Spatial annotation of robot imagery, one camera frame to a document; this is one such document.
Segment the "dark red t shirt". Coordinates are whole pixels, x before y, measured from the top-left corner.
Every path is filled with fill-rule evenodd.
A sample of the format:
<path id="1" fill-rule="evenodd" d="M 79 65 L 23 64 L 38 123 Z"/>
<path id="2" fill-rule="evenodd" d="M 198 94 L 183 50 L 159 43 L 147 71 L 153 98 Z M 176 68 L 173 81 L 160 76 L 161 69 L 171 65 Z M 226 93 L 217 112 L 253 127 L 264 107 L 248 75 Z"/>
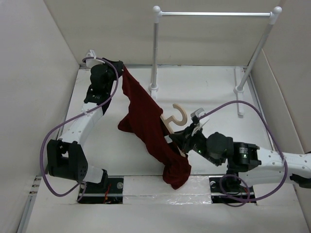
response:
<path id="1" fill-rule="evenodd" d="M 123 68 L 122 90 L 130 101 L 127 115 L 119 122 L 118 129 L 134 133 L 146 146 L 149 154 L 164 165 L 163 181 L 175 190 L 188 180 L 191 165 L 188 157 L 182 156 L 175 143 L 167 143 L 169 134 L 161 120 L 160 108 L 140 83 Z"/>

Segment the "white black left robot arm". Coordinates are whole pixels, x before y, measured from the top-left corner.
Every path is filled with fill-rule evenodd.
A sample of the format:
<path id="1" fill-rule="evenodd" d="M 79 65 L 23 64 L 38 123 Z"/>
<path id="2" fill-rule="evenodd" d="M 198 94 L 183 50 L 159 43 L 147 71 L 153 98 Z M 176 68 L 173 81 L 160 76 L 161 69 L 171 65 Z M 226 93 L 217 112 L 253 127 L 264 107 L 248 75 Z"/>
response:
<path id="1" fill-rule="evenodd" d="M 47 144 L 49 174 L 78 183 L 89 182 L 97 192 L 108 188 L 107 172 L 88 164 L 83 145 L 96 122 L 106 113 L 111 97 L 116 92 L 118 81 L 123 73 L 122 61 L 98 60 L 90 67 L 90 86 L 81 109 L 81 117 L 75 119 L 59 139 Z"/>

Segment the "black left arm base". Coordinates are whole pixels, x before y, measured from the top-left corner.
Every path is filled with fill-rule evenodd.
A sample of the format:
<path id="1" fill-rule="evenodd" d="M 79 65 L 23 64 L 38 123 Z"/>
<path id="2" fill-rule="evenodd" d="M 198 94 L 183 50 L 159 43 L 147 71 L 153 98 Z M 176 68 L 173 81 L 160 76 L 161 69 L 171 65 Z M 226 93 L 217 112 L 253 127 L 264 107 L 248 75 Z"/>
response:
<path id="1" fill-rule="evenodd" d="M 104 176 L 100 183 L 86 182 L 79 187 L 77 202 L 80 204 L 123 204 L 123 176 Z"/>

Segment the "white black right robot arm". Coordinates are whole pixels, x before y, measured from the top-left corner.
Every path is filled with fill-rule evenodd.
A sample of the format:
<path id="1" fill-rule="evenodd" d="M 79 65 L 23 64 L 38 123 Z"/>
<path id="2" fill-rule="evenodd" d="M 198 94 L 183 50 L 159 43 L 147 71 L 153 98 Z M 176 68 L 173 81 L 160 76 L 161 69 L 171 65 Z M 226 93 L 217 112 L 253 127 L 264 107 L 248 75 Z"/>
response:
<path id="1" fill-rule="evenodd" d="M 255 144 L 234 142 L 232 137 L 215 132 L 205 137 L 202 131 L 192 133 L 187 129 L 168 136 L 183 152 L 194 151 L 203 158 L 221 166 L 227 164 L 225 187 L 235 191 L 242 185 L 242 179 L 248 186 L 266 183 L 294 183 L 301 188 L 311 187 L 311 155 L 279 154 Z"/>

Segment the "beige wooden hanger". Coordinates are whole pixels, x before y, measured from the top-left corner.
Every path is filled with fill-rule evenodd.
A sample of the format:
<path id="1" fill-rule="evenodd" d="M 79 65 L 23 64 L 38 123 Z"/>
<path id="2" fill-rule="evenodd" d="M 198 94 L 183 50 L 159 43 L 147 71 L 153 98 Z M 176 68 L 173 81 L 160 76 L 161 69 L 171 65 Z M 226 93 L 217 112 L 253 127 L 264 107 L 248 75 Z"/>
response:
<path id="1" fill-rule="evenodd" d="M 172 128 L 171 128 L 170 125 L 169 125 L 171 122 L 173 122 L 173 123 L 174 123 L 175 125 L 177 125 L 177 126 L 184 126 L 184 125 L 187 123 L 187 121 L 188 121 L 187 113 L 186 113 L 186 111 L 184 110 L 183 107 L 181 107 L 181 106 L 180 106 L 179 104 L 177 104 L 177 103 L 174 103 L 174 104 L 173 104 L 173 108 L 174 108 L 174 109 L 177 109 L 177 110 L 180 112 L 180 114 L 181 114 L 181 116 L 182 116 L 182 119 L 181 119 L 181 120 L 177 120 L 177 119 L 175 118 L 175 116 L 170 116 L 170 117 L 168 117 L 168 118 L 165 118 L 163 114 L 161 114 L 161 116 L 160 116 L 161 121 L 163 122 L 163 124 L 165 125 L 165 127 L 167 128 L 167 130 L 168 130 L 168 132 L 169 132 L 170 134 L 173 134 L 173 133 L 174 133 L 173 130 L 172 130 Z"/>

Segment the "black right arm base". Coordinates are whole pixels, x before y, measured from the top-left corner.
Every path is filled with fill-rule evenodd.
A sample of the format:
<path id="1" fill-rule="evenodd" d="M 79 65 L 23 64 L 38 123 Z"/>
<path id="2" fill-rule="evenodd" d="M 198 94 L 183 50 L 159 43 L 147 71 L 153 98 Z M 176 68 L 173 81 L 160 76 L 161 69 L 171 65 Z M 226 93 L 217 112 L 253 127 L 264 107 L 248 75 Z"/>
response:
<path id="1" fill-rule="evenodd" d="M 211 192 L 211 202 L 212 204 L 227 204 L 227 205 L 241 205 L 240 201 L 229 199 L 226 197 L 225 193 L 220 188 L 220 179 L 224 174 L 213 174 L 209 175 L 209 187 Z M 255 198 L 255 191 L 252 186 L 249 186 L 249 192 L 246 187 L 243 186 L 243 183 L 236 178 L 228 177 L 224 178 L 222 181 L 223 190 L 230 195 L 233 195 L 235 198 L 247 199 L 247 196 L 250 195 L 250 199 Z"/>

